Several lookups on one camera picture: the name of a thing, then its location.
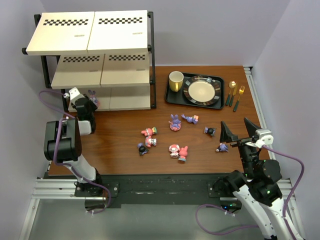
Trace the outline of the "purple bunny with pink bow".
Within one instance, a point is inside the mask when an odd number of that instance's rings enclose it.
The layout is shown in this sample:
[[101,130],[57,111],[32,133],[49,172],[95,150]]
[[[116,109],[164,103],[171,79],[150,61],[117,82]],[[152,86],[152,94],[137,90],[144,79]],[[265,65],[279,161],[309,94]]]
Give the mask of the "purple bunny with pink bow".
[[96,96],[96,91],[95,90],[88,90],[89,93],[89,99],[96,105],[97,108],[100,106],[100,101]]

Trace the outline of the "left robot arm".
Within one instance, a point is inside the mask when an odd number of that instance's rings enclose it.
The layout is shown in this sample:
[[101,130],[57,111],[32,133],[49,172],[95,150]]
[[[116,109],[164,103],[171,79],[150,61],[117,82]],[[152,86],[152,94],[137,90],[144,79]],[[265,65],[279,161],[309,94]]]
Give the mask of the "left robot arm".
[[77,178],[76,189],[92,197],[104,193],[99,172],[91,166],[82,154],[81,136],[96,131],[94,112],[97,105],[88,96],[83,95],[76,87],[63,94],[76,110],[76,116],[63,114],[70,119],[46,123],[44,137],[44,155],[48,161],[57,166],[64,166]]

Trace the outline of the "purple bunny holding cake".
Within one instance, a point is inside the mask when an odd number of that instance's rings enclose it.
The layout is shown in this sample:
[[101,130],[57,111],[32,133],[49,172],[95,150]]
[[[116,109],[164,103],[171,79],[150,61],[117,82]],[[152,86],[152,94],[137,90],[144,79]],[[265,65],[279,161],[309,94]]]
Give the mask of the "purple bunny holding cake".
[[199,116],[198,115],[193,115],[193,116],[185,116],[184,114],[181,115],[183,119],[185,119],[188,123],[193,123],[196,125],[199,121]]

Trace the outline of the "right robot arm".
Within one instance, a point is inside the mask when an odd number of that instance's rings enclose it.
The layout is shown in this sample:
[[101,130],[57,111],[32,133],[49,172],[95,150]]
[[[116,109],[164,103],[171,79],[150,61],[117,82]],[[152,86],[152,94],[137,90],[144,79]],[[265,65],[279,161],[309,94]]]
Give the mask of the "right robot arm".
[[220,142],[237,147],[244,172],[235,170],[217,180],[213,189],[234,195],[251,214],[266,240],[301,240],[303,237],[287,214],[289,198],[284,198],[278,182],[282,179],[275,159],[260,159],[260,150],[274,141],[272,132],[244,118],[247,138],[233,134],[221,121]]

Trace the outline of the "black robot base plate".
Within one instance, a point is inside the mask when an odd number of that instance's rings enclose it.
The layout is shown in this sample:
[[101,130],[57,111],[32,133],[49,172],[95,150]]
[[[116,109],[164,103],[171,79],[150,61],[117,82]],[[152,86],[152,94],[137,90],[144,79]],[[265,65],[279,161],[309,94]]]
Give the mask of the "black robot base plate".
[[202,205],[241,203],[232,193],[214,186],[224,174],[138,174],[102,175],[100,184],[111,193],[110,208],[122,205]]

